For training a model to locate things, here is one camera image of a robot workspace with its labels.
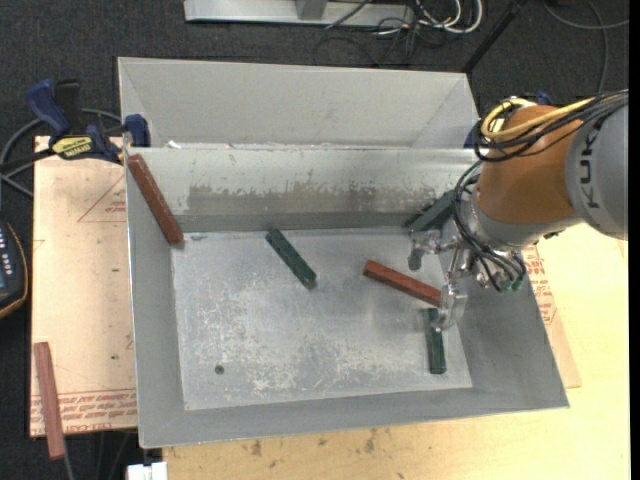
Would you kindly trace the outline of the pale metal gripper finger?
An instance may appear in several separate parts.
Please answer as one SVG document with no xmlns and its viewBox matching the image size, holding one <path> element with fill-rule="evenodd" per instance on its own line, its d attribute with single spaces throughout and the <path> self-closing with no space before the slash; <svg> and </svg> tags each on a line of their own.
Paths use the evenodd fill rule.
<svg viewBox="0 0 640 480">
<path fill-rule="evenodd" d="M 446 282 L 440 292 L 440 303 L 430 311 L 430 327 L 444 331 L 456 325 L 464 315 L 468 295 L 455 282 Z"/>
<path fill-rule="evenodd" d="M 418 271 L 422 266 L 422 259 L 425 255 L 437 255 L 441 251 L 441 232 L 424 231 L 412 233 L 410 235 L 410 252 L 408 255 L 408 268 L 411 271 Z"/>
</svg>

